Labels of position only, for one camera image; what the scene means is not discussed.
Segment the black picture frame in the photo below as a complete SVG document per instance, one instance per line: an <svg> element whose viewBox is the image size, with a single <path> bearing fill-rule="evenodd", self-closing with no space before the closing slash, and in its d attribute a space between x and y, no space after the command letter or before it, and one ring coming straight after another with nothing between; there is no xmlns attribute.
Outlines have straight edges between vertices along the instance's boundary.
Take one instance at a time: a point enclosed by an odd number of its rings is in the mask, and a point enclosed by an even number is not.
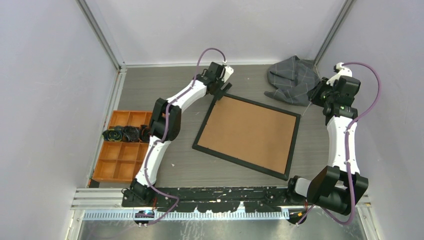
<svg viewBox="0 0 424 240"><path fill-rule="evenodd" d="M287 181L301 115L225 94L214 99L192 148Z"/></svg>

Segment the yellow handled screwdriver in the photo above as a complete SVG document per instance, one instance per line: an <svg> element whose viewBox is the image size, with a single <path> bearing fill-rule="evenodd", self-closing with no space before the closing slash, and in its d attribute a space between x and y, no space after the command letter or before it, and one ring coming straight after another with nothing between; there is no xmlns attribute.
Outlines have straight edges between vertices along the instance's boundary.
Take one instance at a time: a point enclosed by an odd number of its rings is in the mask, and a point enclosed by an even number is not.
<svg viewBox="0 0 424 240"><path fill-rule="evenodd" d="M302 113L301 117L303 118L305 113L308 111L309 107L312 105L312 102L309 102L309 104L307 105L307 107L305 108L304 112Z"/></svg>

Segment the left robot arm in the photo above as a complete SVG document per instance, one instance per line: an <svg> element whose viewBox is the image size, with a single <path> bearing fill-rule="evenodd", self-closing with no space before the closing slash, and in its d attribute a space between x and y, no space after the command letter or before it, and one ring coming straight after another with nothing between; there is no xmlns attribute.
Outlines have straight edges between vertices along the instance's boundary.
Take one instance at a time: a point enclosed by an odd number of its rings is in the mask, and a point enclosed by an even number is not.
<svg viewBox="0 0 424 240"><path fill-rule="evenodd" d="M220 100L232 87L228 80L233 73L234 69L226 61L211 62L208 68L196 73L181 91L169 98L156 100L148 126L147 153L139 172L126 190L141 207L148 207L153 202L161 161L171 142L180 133L184 111L206 95Z"/></svg>

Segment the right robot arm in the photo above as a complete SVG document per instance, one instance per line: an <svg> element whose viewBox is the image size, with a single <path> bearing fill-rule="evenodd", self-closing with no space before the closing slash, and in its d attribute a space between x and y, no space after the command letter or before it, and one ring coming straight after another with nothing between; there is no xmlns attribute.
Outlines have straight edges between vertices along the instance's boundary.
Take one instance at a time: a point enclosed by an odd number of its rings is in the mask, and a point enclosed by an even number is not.
<svg viewBox="0 0 424 240"><path fill-rule="evenodd" d="M358 111L352 107L361 82L351 76L323 79L307 93L313 105L322 107L329 136L327 166L312 180L292 177L285 198L291 205L308 202L347 216L369 186L356 161L355 131Z"/></svg>

